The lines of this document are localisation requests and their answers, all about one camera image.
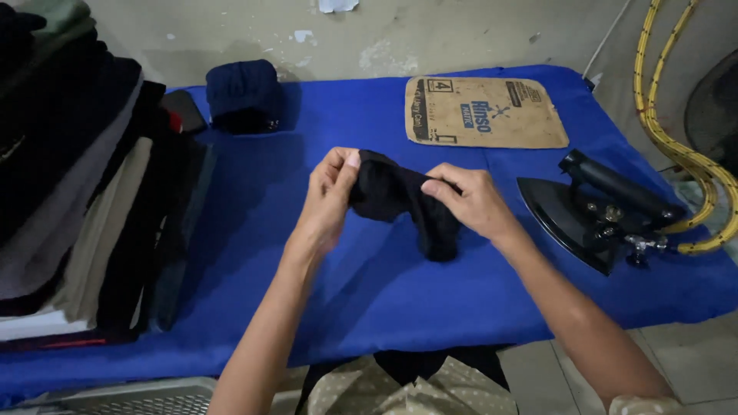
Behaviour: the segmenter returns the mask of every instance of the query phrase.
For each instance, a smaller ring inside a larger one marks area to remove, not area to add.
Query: cardboard pad
[[[418,144],[564,148],[569,137],[543,85],[519,78],[411,78],[405,130]]]

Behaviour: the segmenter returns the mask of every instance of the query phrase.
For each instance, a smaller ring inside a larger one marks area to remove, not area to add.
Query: clothes iron
[[[609,275],[626,246],[632,249],[627,262],[639,268],[648,267],[648,250],[669,248],[658,230],[682,219],[683,207],[576,149],[559,167],[571,176],[570,185],[526,178],[517,185],[533,216],[575,257]]]

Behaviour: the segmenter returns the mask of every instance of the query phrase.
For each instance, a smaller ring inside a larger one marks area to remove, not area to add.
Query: yellow hose
[[[682,166],[694,177],[705,197],[703,206],[698,212],[696,212],[690,219],[664,228],[664,233],[683,232],[699,225],[707,219],[717,203],[717,189],[715,188],[712,178],[717,179],[723,188],[725,188],[725,195],[728,197],[728,210],[730,215],[724,228],[705,241],[680,244],[677,247],[680,253],[705,253],[721,247],[724,243],[733,238],[736,233],[738,233],[738,210],[735,210],[735,207],[738,206],[738,182],[732,174],[720,167],[716,162],[674,141],[674,139],[672,139],[663,130],[663,128],[661,128],[656,115],[656,93],[663,67],[666,64],[666,59],[669,57],[669,53],[672,51],[679,34],[684,28],[686,22],[692,16],[698,0],[691,0],[689,2],[689,5],[680,17],[679,22],[674,26],[672,34],[669,36],[669,40],[666,42],[666,46],[663,48],[663,51],[658,58],[658,62],[656,63],[656,70],[654,71],[651,85],[649,87],[648,105],[644,105],[644,94],[642,88],[644,56],[646,53],[648,38],[651,34],[651,27],[660,3],[661,0],[651,1],[648,14],[646,15],[646,21],[644,22],[644,28],[641,32],[641,39],[638,42],[638,52],[635,56],[635,73],[633,75],[635,107],[638,111],[638,118],[641,121],[641,125],[643,125],[646,134],[654,145],[656,145],[659,151],[664,153],[678,165]]]

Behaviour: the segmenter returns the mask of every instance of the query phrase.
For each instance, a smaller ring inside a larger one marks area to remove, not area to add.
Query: gray basket
[[[209,377],[156,380],[54,393],[22,408],[37,415],[205,415],[213,389]]]

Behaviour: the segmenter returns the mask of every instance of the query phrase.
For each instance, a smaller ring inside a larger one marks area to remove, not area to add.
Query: forearm
[[[221,374],[209,415],[269,412],[320,262],[311,253],[294,255],[288,250]]]
[[[517,271],[548,327],[605,408],[621,395],[672,396],[673,392],[633,339],[590,298],[521,238],[500,250]]]

